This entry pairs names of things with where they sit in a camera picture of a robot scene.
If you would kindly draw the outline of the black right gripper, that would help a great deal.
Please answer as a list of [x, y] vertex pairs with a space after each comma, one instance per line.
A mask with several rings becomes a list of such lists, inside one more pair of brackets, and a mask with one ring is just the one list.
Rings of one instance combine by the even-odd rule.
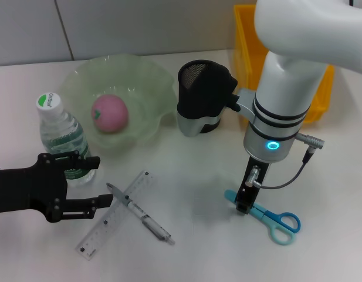
[[237, 211], [244, 214], [249, 214], [253, 203], [255, 202], [256, 197], [259, 193], [259, 188], [256, 188], [254, 186], [249, 187], [246, 185], [246, 181], [254, 166], [257, 166], [259, 168], [259, 176], [257, 178], [257, 181], [262, 183], [265, 179], [270, 164], [256, 160], [253, 157], [249, 158], [242, 184], [237, 192], [237, 198], [235, 202]]

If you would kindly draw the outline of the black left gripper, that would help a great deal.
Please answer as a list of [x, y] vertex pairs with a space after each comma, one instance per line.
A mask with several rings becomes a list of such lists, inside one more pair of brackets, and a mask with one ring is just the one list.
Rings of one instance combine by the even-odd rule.
[[0, 170], [0, 213], [36, 210], [50, 223], [93, 219], [97, 209], [110, 207], [112, 194], [88, 199], [68, 199], [66, 170], [98, 169], [98, 156], [83, 157], [79, 151], [43, 153], [27, 168]]

